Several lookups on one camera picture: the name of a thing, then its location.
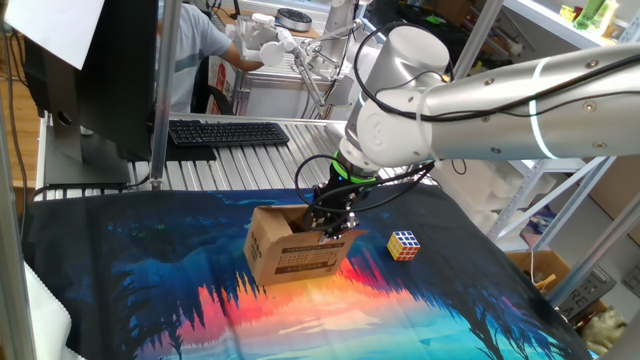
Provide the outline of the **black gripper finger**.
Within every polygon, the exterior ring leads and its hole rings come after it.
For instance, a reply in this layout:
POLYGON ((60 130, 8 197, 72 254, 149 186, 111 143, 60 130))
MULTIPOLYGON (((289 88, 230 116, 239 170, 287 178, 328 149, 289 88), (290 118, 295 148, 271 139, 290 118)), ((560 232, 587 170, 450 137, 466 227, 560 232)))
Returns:
POLYGON ((331 214, 308 206, 302 219, 304 231, 327 231, 331 226, 331 214))
POLYGON ((358 225, 354 212, 341 215, 334 223, 327 225, 322 231, 319 243, 325 244, 330 241, 338 240, 341 235, 358 225))

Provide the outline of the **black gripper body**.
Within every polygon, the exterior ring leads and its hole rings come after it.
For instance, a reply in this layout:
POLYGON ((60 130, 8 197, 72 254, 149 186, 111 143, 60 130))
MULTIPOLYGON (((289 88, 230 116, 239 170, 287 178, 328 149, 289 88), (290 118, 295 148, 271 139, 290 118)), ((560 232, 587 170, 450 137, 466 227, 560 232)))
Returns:
POLYGON ((347 173, 342 167, 330 167, 329 178, 313 187, 312 213, 314 215, 342 215, 353 205, 365 186, 374 178, 347 173))

